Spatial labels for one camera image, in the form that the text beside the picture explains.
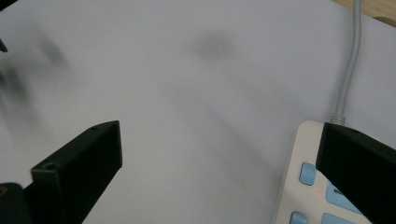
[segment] gray cable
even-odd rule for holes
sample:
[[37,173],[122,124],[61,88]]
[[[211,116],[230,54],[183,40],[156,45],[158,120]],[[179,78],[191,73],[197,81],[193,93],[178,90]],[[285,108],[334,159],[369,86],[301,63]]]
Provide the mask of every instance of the gray cable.
[[344,76],[344,80],[338,95],[337,107],[335,108],[335,114],[332,116],[330,122],[344,125],[346,118],[344,116],[344,110],[347,100],[347,91],[349,89],[350,79],[353,75],[356,60],[358,59],[359,48],[361,46],[361,0],[353,1],[353,45],[352,51],[349,56],[349,63]]

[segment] screw hole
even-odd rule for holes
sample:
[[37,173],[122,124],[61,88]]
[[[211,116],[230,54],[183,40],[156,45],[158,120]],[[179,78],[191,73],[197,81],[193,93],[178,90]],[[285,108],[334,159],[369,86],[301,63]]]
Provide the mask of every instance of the screw hole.
[[353,130],[353,129],[351,129],[351,130],[349,130],[350,132],[352,132],[352,133],[360,133],[360,132],[358,132],[358,131],[356,131],[356,130]]
[[45,165],[43,165],[43,169],[46,170],[56,170],[58,168],[58,164],[54,163],[54,162],[49,162]]

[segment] power strip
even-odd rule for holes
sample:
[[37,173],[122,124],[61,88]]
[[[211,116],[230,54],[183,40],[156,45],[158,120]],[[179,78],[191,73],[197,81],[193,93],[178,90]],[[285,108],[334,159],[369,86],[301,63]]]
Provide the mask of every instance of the power strip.
[[306,121],[295,135],[273,224],[371,224],[315,164],[323,124]]

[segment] blue button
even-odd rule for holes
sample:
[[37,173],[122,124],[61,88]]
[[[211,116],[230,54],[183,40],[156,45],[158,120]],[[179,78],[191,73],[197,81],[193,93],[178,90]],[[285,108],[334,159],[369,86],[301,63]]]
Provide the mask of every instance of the blue button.
[[361,214],[361,212],[351,203],[344,194],[337,189],[330,181],[327,185],[326,200],[329,203],[343,207],[349,211]]
[[315,175],[317,174],[317,168],[310,163],[303,163],[300,172],[300,181],[308,186],[312,186],[315,183]]
[[293,212],[291,213],[290,224],[308,224],[308,219],[303,213]]
[[321,224],[355,224],[355,223],[345,220],[343,218],[334,216],[332,214],[325,213],[322,216]]

